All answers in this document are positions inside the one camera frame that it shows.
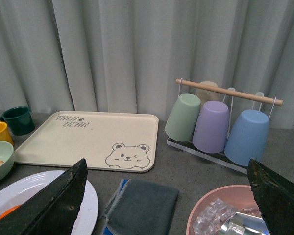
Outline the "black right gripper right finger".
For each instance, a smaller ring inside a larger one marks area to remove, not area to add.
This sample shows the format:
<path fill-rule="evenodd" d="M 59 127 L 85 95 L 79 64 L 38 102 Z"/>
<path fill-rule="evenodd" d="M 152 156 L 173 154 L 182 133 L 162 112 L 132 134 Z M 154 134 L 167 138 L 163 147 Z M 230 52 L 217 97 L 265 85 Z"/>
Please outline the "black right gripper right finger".
<path fill-rule="evenodd" d="M 251 159 L 247 177 L 261 216 L 272 235 L 294 235 L 294 183 Z"/>

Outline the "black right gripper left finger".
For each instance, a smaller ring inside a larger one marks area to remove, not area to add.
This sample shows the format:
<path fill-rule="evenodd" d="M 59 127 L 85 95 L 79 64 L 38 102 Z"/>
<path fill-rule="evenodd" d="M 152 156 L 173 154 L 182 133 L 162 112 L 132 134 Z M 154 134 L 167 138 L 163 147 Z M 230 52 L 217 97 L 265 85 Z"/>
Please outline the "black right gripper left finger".
<path fill-rule="evenodd" d="M 13 212 L 0 219 L 0 235 L 69 235 L 83 201 L 88 176 L 79 160 Z"/>

